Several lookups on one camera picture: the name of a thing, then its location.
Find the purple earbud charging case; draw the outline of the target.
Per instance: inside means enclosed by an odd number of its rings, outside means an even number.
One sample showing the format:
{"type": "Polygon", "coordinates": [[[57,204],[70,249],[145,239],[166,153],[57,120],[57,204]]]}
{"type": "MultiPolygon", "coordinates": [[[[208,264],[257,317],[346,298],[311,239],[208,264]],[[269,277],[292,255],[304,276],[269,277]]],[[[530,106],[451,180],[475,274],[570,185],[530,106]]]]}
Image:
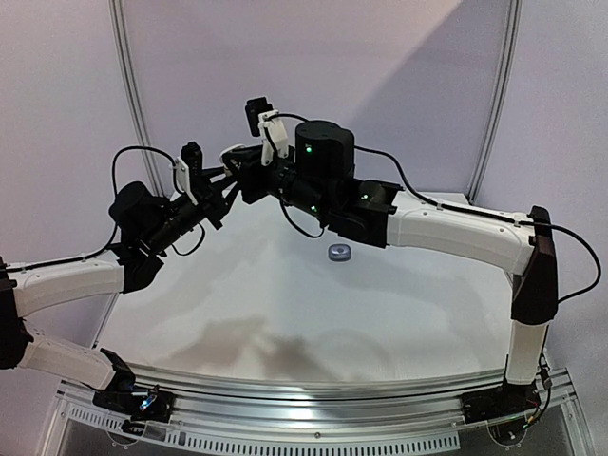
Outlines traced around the purple earbud charging case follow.
{"type": "Polygon", "coordinates": [[[349,261],[352,258],[352,247],[345,243],[331,244],[328,248],[328,258],[333,262],[349,261]]]}

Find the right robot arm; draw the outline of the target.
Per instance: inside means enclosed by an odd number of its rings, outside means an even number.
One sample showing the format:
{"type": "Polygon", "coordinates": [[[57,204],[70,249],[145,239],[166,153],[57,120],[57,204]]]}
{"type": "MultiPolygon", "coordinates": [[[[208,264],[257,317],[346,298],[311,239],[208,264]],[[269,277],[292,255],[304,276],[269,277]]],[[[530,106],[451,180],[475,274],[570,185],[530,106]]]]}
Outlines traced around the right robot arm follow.
{"type": "Polygon", "coordinates": [[[504,383],[491,406],[510,414],[524,403],[558,309],[558,267],[547,211],[502,213],[449,203],[400,184],[355,177],[360,151],[336,123],[298,124],[289,141],[277,115],[260,122],[259,146],[237,146],[221,161],[252,204],[273,196],[316,218],[321,228],[378,248],[410,247],[496,266],[513,277],[504,383]]]}

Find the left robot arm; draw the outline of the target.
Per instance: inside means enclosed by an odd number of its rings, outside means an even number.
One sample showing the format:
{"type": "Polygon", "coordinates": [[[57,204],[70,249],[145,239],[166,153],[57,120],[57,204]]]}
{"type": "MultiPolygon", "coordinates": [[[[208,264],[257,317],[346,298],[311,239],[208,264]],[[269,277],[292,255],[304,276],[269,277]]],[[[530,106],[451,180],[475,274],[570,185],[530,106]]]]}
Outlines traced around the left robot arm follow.
{"type": "Polygon", "coordinates": [[[56,260],[48,266],[1,267],[1,367],[34,369],[102,390],[121,412],[142,401],[134,375],[113,352],[53,338],[26,319],[45,308],[96,295],[142,290],[163,265],[162,256],[204,219],[220,228],[238,192],[236,179],[221,167],[199,170],[176,199],[153,196],[140,181],[117,194],[109,215],[120,240],[91,258],[56,260]]]}

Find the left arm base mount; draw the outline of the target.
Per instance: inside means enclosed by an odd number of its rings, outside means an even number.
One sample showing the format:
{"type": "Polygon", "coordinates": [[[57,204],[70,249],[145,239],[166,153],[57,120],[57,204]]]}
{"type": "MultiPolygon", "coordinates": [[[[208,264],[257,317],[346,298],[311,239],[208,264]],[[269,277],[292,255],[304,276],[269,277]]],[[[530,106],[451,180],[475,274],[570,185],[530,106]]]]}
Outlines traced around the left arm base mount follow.
{"type": "Polygon", "coordinates": [[[92,404],[98,408],[128,415],[131,421],[168,423],[177,396],[156,385],[148,389],[130,387],[126,390],[100,390],[94,393],[92,404]]]}

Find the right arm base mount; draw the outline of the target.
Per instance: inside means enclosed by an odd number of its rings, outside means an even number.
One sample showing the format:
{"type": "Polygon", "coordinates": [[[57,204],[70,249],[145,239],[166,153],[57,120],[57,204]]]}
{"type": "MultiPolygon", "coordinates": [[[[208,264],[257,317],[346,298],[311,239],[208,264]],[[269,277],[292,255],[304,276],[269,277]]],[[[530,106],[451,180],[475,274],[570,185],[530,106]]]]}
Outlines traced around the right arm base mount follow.
{"type": "Polygon", "coordinates": [[[459,400],[467,424],[518,415],[541,404],[534,384],[513,385],[506,381],[497,387],[463,393],[459,400]]]}

